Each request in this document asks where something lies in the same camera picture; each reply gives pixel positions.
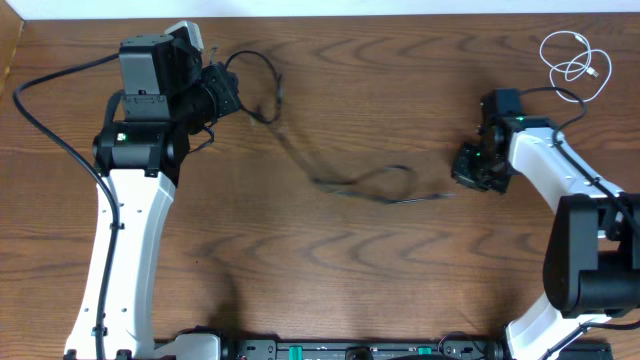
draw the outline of wooden table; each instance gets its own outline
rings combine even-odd
[[[7,89],[174,22],[28,22]],[[325,194],[263,126],[226,117],[214,146],[182,165],[158,264],[158,338],[196,324],[282,338],[498,334],[542,293],[553,214],[523,177],[499,196],[454,184],[449,169],[460,143],[474,139],[483,94],[547,85],[538,45],[555,30],[585,34],[615,65],[589,116],[566,132],[572,146],[607,179],[640,191],[640,15],[197,22],[217,59],[240,49],[273,59],[285,74],[286,127],[306,154],[345,175],[405,164],[419,172],[420,193],[457,196],[385,206]],[[581,51],[571,38],[550,45],[555,60]],[[248,106],[270,101],[262,64],[245,59],[233,71]],[[586,95],[602,77],[582,80],[572,86]],[[121,86],[113,62],[30,89],[24,101],[90,158],[106,100]],[[525,105],[558,122],[578,110],[554,94]],[[399,180],[389,175],[385,186]],[[60,358],[84,291],[96,189],[9,94],[0,104],[0,189],[0,357]],[[640,358],[637,332],[593,334],[618,359]]]

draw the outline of robotic arm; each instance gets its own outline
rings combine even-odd
[[[465,143],[452,175],[470,188],[504,193],[510,177],[524,175],[556,214],[543,271],[545,293],[506,327],[507,358],[554,359],[586,332],[640,304],[640,241],[605,193],[593,186],[553,142],[556,125],[527,116],[516,89],[495,90],[482,100],[480,145]],[[564,140],[562,133],[558,140]],[[566,153],[619,197],[632,214],[640,205],[603,180],[567,144]],[[619,241],[615,252],[598,252],[598,238]]]
[[[236,76],[222,63],[202,68],[202,50],[198,26],[187,21],[161,35],[141,35],[121,43],[125,120],[106,119],[93,144],[96,168],[120,204],[120,229],[103,314],[108,359],[171,355],[218,360],[220,356],[219,338],[210,334],[183,335],[156,348],[151,324],[160,237],[180,164],[189,152],[188,136],[210,131],[206,123],[213,125],[240,109]],[[98,189],[89,276],[65,359],[96,358],[95,318],[111,224],[109,203]]]

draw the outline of wood grain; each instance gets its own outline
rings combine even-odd
[[[5,0],[0,0],[0,98],[4,92],[4,81],[9,74],[9,65],[20,39],[22,19]]]
[[[288,133],[332,171],[400,163],[420,193],[450,200],[383,206],[318,191],[246,116],[216,126],[189,156],[166,222],[154,298],[158,338],[195,324],[282,338],[430,338],[496,334],[542,291],[553,216],[524,178],[504,196],[449,179],[472,139],[480,96],[547,84],[538,44],[584,33],[615,71],[572,146],[601,174],[640,191],[640,15],[200,19],[217,59],[267,53],[285,74]],[[29,22],[8,86],[117,51],[119,40],[174,20]],[[551,44],[563,59],[579,50]],[[600,71],[602,63],[596,61]],[[263,65],[234,63],[249,106],[268,102]],[[580,93],[601,80],[575,84]],[[90,157],[116,63],[30,89],[26,106]],[[558,122],[576,112],[552,94],[526,100]],[[59,358],[82,299],[95,227],[95,185],[66,154],[0,103],[0,357]],[[397,187],[390,176],[384,186]],[[638,356],[637,333],[595,332],[617,358]]]

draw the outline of black cable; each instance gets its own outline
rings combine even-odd
[[[189,150],[188,154],[193,154],[196,151],[200,151],[204,148],[206,148],[207,146],[213,144],[213,142],[215,141],[215,135],[213,133],[213,130],[211,130],[211,125],[209,126],[205,126],[204,127],[204,131],[206,131],[207,133],[209,133],[209,139],[205,142],[203,142],[202,144],[198,145],[197,148],[193,149],[193,150]]]
[[[553,142],[553,146],[556,149],[558,149],[558,152],[574,168],[576,168],[576,170],[578,170],[578,172],[582,176],[584,176],[584,178],[587,181],[589,181],[589,183],[591,183],[591,185],[595,186],[598,190],[602,191],[602,193],[605,194],[611,200],[611,202],[614,204],[616,209],[620,212],[620,214],[622,214],[624,219],[627,221],[627,224],[629,224],[629,226],[631,227],[633,235],[638,237],[638,238],[640,238],[640,226],[635,221],[633,216],[629,213],[629,211],[627,210],[626,206],[622,203],[620,198],[615,196],[611,191],[609,191],[609,189],[607,189],[604,185],[602,185],[600,183],[600,180],[601,180],[600,177],[595,177],[594,178],[580,164],[578,164],[578,162],[573,157],[571,157],[571,155],[569,155],[566,152],[566,150],[563,148],[563,146],[562,146],[563,141],[558,140],[558,133],[560,133],[560,131],[565,129],[567,126],[578,122],[585,115],[587,115],[587,104],[584,102],[584,100],[582,100],[582,98],[580,98],[578,95],[574,94],[573,92],[571,92],[571,91],[569,91],[567,89],[564,89],[564,88],[554,87],[554,86],[547,86],[547,87],[541,87],[541,88],[534,88],[534,89],[525,90],[525,91],[522,91],[520,93],[520,95],[526,95],[526,94],[530,94],[530,93],[534,93],[534,92],[541,92],[541,91],[560,91],[560,92],[572,97],[573,99],[575,99],[578,102],[578,104],[582,107],[582,113],[580,113],[580,115],[578,115],[578,116],[574,117],[573,119],[565,122],[564,124],[558,126],[553,131],[553,133],[551,135],[551,140]],[[600,324],[600,323],[586,322],[586,323],[581,325],[580,331],[586,332],[585,329],[588,329],[588,328],[600,328],[600,329],[608,329],[608,330],[636,330],[636,329],[640,329],[640,320],[636,321],[634,323],[622,324],[622,325]]]
[[[558,352],[558,351],[564,349],[565,347],[567,347],[569,344],[571,344],[577,338],[579,338],[582,334],[586,334],[587,331],[589,331],[588,327],[580,325],[571,334],[567,335],[567,337],[564,338],[564,340],[562,340],[560,343],[556,344],[551,349],[547,349],[547,351],[544,354],[544,357],[542,358],[542,360],[549,359],[553,354],[555,354],[556,352]]]
[[[444,349],[444,345],[447,343],[447,338],[451,337],[451,336],[455,336],[455,335],[461,335],[465,338],[467,338],[467,340],[469,340],[472,344],[473,347],[476,348],[476,350],[478,350],[478,352],[480,352],[480,354],[482,354],[482,356],[479,356],[475,359],[471,359],[471,360],[481,360],[485,358],[485,353],[484,353],[484,349],[480,349],[480,347],[478,346],[478,344],[476,344],[475,341],[473,341],[473,339],[471,338],[471,336],[469,336],[467,333],[465,333],[464,331],[452,331],[450,333],[448,333],[447,335],[445,335],[442,339],[440,339],[440,341],[438,342],[438,352],[440,352],[442,354],[442,356],[445,356],[449,359],[456,359],[459,360],[459,358],[457,357],[453,357],[453,356],[449,356]]]
[[[104,126],[108,126],[113,122],[113,118],[116,116],[116,110],[118,110],[118,105],[120,104],[120,99],[122,99],[122,94],[124,94],[124,90],[118,90],[109,97],[107,109],[104,112]]]
[[[452,196],[452,194],[434,193],[434,194],[430,194],[422,197],[407,198],[407,196],[411,195],[416,190],[417,174],[415,170],[405,165],[383,166],[382,168],[375,169],[363,175],[360,175],[351,179],[346,179],[346,180],[331,180],[331,179],[323,178],[319,174],[317,169],[309,161],[307,161],[305,157],[302,156],[302,154],[296,149],[296,147],[291,143],[289,138],[275,128],[275,125],[280,119],[282,114],[283,92],[282,92],[282,76],[278,74],[278,71],[276,70],[275,66],[271,63],[271,61],[266,56],[264,56],[263,54],[257,51],[242,50],[232,54],[227,59],[227,62],[224,64],[225,69],[228,69],[233,59],[235,59],[237,56],[242,54],[255,55],[265,62],[265,64],[269,67],[269,70],[275,82],[276,94],[275,94],[275,112],[270,119],[264,116],[264,114],[262,114],[262,112],[260,111],[260,108],[258,108],[256,111],[248,110],[244,106],[242,101],[240,102],[240,109],[245,113],[247,113],[249,116],[251,116],[257,122],[267,126],[271,134],[275,136],[275,138],[278,140],[280,145],[285,149],[289,157],[291,157],[293,162],[295,162],[298,165],[298,167],[302,169],[302,171],[307,175],[307,177],[309,177],[309,180],[314,185],[318,186],[320,190],[330,194],[334,194],[334,195],[357,197],[357,198],[366,199],[374,202],[379,202],[382,204],[406,204],[406,203],[414,203],[414,202],[425,201],[425,200],[448,198]],[[342,189],[348,186],[351,186],[351,187],[356,186],[377,175],[387,173],[390,171],[402,171],[407,174],[407,184],[406,184],[405,191],[403,191],[404,196],[399,198],[390,198],[387,196],[369,194],[361,191]]]
[[[98,172],[91,166],[91,164],[89,164],[87,160],[85,160],[82,157],[82,155],[80,155],[76,150],[74,150],[71,147],[71,145],[67,144],[64,140],[62,140],[60,137],[54,134],[53,131],[49,130],[47,127],[42,125],[33,115],[31,115],[31,113],[27,111],[27,109],[22,105],[22,102],[20,101],[20,93],[23,90],[26,90],[34,85],[38,85],[45,81],[49,81],[49,80],[58,78],[60,76],[72,74],[81,70],[98,66],[106,62],[109,62],[111,60],[115,60],[117,58],[118,58],[118,54],[109,55],[102,59],[98,59],[98,60],[86,63],[84,65],[74,66],[66,70],[58,71],[50,75],[46,75],[31,81],[27,81],[26,83],[18,86],[18,88],[16,88],[16,90],[13,92],[13,102],[16,105],[16,108],[18,108],[18,111],[20,111],[20,113],[22,114],[22,116],[24,116],[33,126],[35,126],[36,129],[40,130],[43,134],[49,137],[49,139],[53,140],[53,142],[58,144],[67,153],[69,153],[69,155],[71,155],[71,157],[73,157],[73,159],[76,160],[80,164],[80,166],[82,166],[82,168],[85,169],[89,173],[89,175],[91,175],[91,177],[93,177],[93,179],[96,181],[100,189],[104,192],[104,195],[106,196],[107,201],[109,201],[109,206],[111,207],[111,214],[113,217],[113,222],[111,224],[111,238],[109,240],[109,247],[107,249],[107,258],[104,265],[104,272],[102,273],[102,282],[100,283],[100,294],[98,295],[98,305],[96,308],[96,326],[95,326],[95,329],[93,329],[93,332],[96,338],[96,357],[98,359],[105,358],[104,338],[103,338],[104,316],[105,316],[104,305],[106,300],[107,287],[109,285],[109,276],[111,275],[111,264],[113,262],[113,253],[115,250],[116,240],[118,237],[118,229],[120,224],[118,204],[116,202],[115,197],[107,187],[107,185],[104,183],[104,181],[102,181],[100,174],[98,174]]]

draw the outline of coiled white cable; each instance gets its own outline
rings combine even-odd
[[[573,37],[576,40],[578,40],[580,43],[582,43],[586,47],[586,51],[578,54],[576,57],[571,59],[571,61],[566,61],[556,65],[550,63],[549,61],[547,61],[547,59],[545,59],[544,55],[542,55],[542,49],[544,48],[544,44],[547,42],[547,40],[559,34],[573,35]],[[596,91],[596,93],[592,97],[585,99],[584,102],[589,102],[595,99],[600,94],[602,89],[604,89],[604,87],[609,82],[609,79],[611,78],[611,73],[613,72],[613,65],[611,64],[611,58],[609,57],[609,54],[607,54],[602,49],[592,49],[591,44],[589,44],[589,40],[587,40],[587,38],[584,35],[578,34],[577,32],[568,31],[568,30],[556,31],[554,33],[551,33],[546,38],[544,38],[544,40],[542,40],[542,43],[540,44],[540,59],[542,59],[542,61],[544,61],[544,63],[551,68],[551,70],[549,70],[549,81],[551,82],[551,86],[556,86],[556,84],[553,81],[554,71],[564,74],[564,79],[567,82],[572,82],[577,80],[584,73],[587,73],[588,75],[591,75],[593,77],[598,77],[599,74],[595,71],[594,68],[591,67],[591,54],[593,53],[600,53],[607,59],[607,62],[609,63],[609,70],[607,71],[607,77],[604,79],[604,82],[602,83],[602,85],[600,85],[600,88],[598,89],[598,91]],[[587,57],[587,60],[584,63],[579,62],[578,59],[584,56]],[[576,100],[565,97],[559,91],[556,91],[556,93],[565,101],[574,102],[574,103],[577,102]]]

